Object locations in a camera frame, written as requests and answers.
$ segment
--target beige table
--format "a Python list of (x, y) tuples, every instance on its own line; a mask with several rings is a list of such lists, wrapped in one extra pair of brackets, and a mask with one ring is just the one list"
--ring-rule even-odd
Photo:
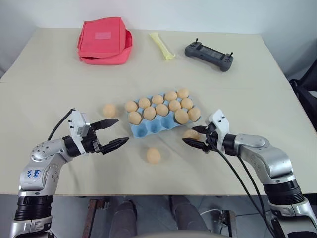
[[(216, 153), (206, 155), (182, 142), (186, 128), (203, 124), (204, 120), (145, 139), (132, 138), (123, 104), (140, 96), (179, 87), (191, 89), (203, 118), (220, 108), (229, 119), (232, 133), (262, 135), (284, 150), (292, 160), (302, 191), (317, 192), (312, 182), (317, 168), (316, 133), (259, 36), (162, 32), (166, 42), (170, 39), (175, 48), (178, 47), (178, 51), (175, 50), (177, 58), (165, 62), (146, 32), (133, 31), (135, 47), (127, 65), (105, 67), (78, 61), (75, 47), (70, 44), (76, 42), (77, 34), (78, 30), (73, 29), (38, 30), (0, 84), (0, 193), (17, 193), (19, 174), (29, 160), (31, 149), (47, 139), (70, 108), (86, 112), (94, 122), (103, 119), (105, 103), (115, 103), (121, 112), (120, 122), (98, 131), (97, 136), (102, 144), (127, 135), (130, 140), (105, 156), (92, 154), (74, 158), (62, 168), (57, 194), (245, 194), (230, 168)], [(62, 41), (61, 35), (68, 37)], [(184, 41), (186, 45), (196, 35), (202, 35), (209, 42), (216, 38), (214, 42), (221, 51), (237, 52), (229, 72), (221, 73), (183, 55), (181, 44), (176, 42)], [(226, 50), (228, 44), (223, 42), (231, 38), (236, 39), (232, 42), (239, 46), (232, 45)], [(44, 39), (50, 39), (50, 44), (46, 45)], [(257, 77), (254, 70), (257, 63), (246, 61), (244, 55), (255, 54), (255, 51), (259, 61), (265, 62), (262, 67), (267, 68)], [(40, 54), (44, 57), (42, 60), (33, 59)], [(143, 65), (147, 74), (140, 68)], [(65, 123), (54, 138), (68, 134)], [(158, 165), (145, 161), (146, 149), (150, 146), (156, 146), (162, 153), (163, 160)], [(229, 158), (255, 194), (238, 160)], [(264, 193), (260, 182), (256, 182)]]

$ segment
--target black chair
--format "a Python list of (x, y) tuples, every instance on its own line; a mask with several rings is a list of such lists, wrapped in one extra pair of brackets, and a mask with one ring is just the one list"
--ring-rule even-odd
[(292, 79), (289, 83), (317, 132), (317, 98), (309, 93), (317, 92), (317, 60), (301, 79)]

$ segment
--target blue egg carton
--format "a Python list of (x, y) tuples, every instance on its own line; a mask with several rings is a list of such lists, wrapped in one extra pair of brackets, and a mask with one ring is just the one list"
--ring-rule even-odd
[[(151, 102), (151, 107), (155, 108), (156, 104), (152, 103), (152, 97), (153, 96), (147, 96), (147, 98), (150, 100)], [(179, 101), (179, 103), (182, 101), (181, 98), (177, 98), (177, 101)], [(165, 104), (168, 108), (168, 104), (169, 101), (164, 100), (163, 104)], [(182, 108), (182, 110), (188, 112), (188, 109), (186, 108)], [(143, 108), (138, 107), (137, 112), (140, 113), (141, 117), (142, 117), (142, 121), (140, 122), (140, 124), (138, 125), (134, 125), (134, 124), (130, 124), (131, 130), (132, 130), (132, 134), (135, 138), (143, 138), (147, 135), (150, 134), (156, 134), (159, 133), (162, 130), (171, 130), (174, 127), (177, 126), (181, 126), (181, 125), (186, 125), (188, 123), (191, 123), (193, 121), (188, 120), (188, 122), (186, 124), (179, 124), (174, 117), (175, 112), (173, 111), (169, 111), (169, 113), (166, 116), (161, 116), (156, 114), (156, 116), (154, 117), (153, 120), (146, 120), (143, 118)]]

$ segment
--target person's leg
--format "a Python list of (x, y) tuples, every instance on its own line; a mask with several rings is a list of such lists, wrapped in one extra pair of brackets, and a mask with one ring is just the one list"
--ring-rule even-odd
[(179, 230), (208, 231), (196, 207), (185, 196), (171, 196), (169, 199)]
[(121, 203), (112, 219), (109, 238), (130, 238), (137, 235), (137, 213), (132, 201)]

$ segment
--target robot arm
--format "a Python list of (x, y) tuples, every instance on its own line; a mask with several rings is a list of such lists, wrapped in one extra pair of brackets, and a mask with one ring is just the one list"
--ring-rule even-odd
[(55, 194), (61, 167), (74, 157), (88, 153), (109, 153), (127, 142), (128, 137), (102, 146), (95, 131), (112, 126), (117, 119), (105, 119), (90, 124), (86, 115), (71, 112), (71, 137), (48, 140), (31, 152), (29, 163), (20, 175), (18, 208), (11, 224), (10, 238), (54, 238), (51, 228), (51, 203)]
[(240, 156), (254, 168), (275, 215), (272, 225), (276, 236), (317, 237), (317, 219), (308, 199), (302, 195), (287, 154), (264, 137), (230, 134), (229, 122), (221, 110), (209, 116), (206, 124), (193, 129), (209, 136), (212, 146), (191, 138), (184, 138), (184, 142), (206, 153), (217, 147), (228, 155)]

